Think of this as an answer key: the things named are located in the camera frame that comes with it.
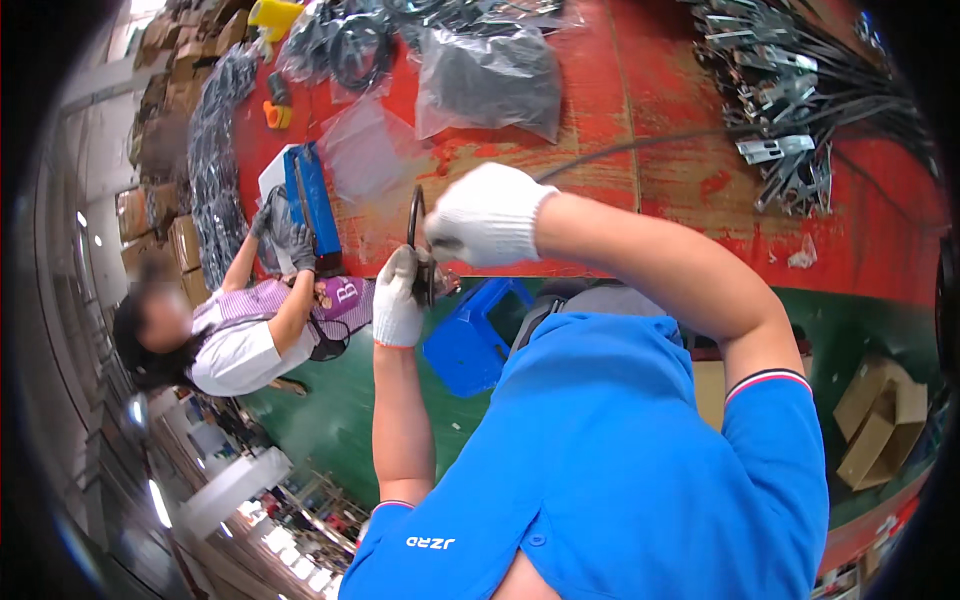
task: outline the glove's orange cuff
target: glove's orange cuff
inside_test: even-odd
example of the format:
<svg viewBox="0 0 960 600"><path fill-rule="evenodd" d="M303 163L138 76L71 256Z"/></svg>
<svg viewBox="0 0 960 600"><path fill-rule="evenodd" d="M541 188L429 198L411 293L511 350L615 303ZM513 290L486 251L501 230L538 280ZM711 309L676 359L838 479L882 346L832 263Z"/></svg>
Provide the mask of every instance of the glove's orange cuff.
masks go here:
<svg viewBox="0 0 960 600"><path fill-rule="evenodd" d="M390 344L384 344L379 340L373 340L373 343L381 348L393 348L397 350L412 350L414 348L414 346L391 346Z"/></svg>

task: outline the blue plastic stool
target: blue plastic stool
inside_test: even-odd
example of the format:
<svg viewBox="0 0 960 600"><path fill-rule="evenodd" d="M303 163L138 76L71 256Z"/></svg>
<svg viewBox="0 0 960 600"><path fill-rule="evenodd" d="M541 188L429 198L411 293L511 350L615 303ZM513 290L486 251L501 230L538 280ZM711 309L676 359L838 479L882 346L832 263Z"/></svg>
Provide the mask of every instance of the blue plastic stool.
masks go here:
<svg viewBox="0 0 960 600"><path fill-rule="evenodd" d="M455 396L479 394L500 380L510 343L493 329L487 315L510 292L528 309L533 305L520 279L487 279L467 292L423 342L423 358Z"/></svg>

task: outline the workbench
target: workbench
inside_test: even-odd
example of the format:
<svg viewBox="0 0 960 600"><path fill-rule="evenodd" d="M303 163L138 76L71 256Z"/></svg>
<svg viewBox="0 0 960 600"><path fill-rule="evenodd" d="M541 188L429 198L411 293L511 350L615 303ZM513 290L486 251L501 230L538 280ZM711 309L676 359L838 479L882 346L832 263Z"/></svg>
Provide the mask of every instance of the workbench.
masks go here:
<svg viewBox="0 0 960 600"><path fill-rule="evenodd" d="M446 130L433 138L428 166L411 173L424 187L428 208L445 188L488 160L536 175L577 156L640 137L723 126L720 94L694 59L688 5L675 0L567 0L586 26L548 39L564 78L557 144L510 127ZM850 45L855 10L843 0L811 0L826 27ZM386 109L414 122L418 73L400 44ZM293 119L286 130L267 128L263 102L271 65L258 70L256 89L236 110L234 145L240 195L250 218L259 195L256 179L288 143L318 139L321 123L347 105L332 105L329 82L292 85ZM731 250L771 285L857 294L932 305L938 237L945 224L942 193L922 165L885 140L848 139L837 149L854 159L898 203L890 206L867 180L833 160L832 207L827 217L782 215L753 203L762 181L726 136L657 145L608 156L559 175L553 184L627 210L695 228ZM375 276L406 237L410 189L376 205L331 203L348 272ZM808 269L790 268L805 234L818 259ZM451 263L461 276L597 276L582 265L556 260L507 268L474 269Z"/></svg>

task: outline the green floor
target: green floor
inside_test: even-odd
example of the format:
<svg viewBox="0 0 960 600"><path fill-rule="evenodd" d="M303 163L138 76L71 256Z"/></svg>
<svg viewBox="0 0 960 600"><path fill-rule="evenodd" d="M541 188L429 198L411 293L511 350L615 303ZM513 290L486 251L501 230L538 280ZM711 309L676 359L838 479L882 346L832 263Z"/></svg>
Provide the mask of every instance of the green floor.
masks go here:
<svg viewBox="0 0 960 600"><path fill-rule="evenodd" d="M529 279L532 291L539 279ZM932 311L891 302L804 290L779 289L790 320L801 327L813 345L814 388L827 448L831 528L869 511L878 502L912 481L930 458L916 456L887 485L854 494L833 473L846 443L836 427L836 405L865 352L895 357L917 381L939 390L933 337ZM455 304L442 300L427 317L424 335L429 335ZM497 321L509 329L518 324L519 311L508 307ZM347 352L328 363L308 362L289 376L311 389L298 398L270 389L242 398L294 464L311 457L316 467L330 471L333 479L361 505L377 501L376 478L371 457L373 411L372 337L367 329L350 340ZM425 361L420 359L420 384L437 443L437 476L456 460L467 438L476 429L490 402L490 393L463 399L451 396Z"/></svg>

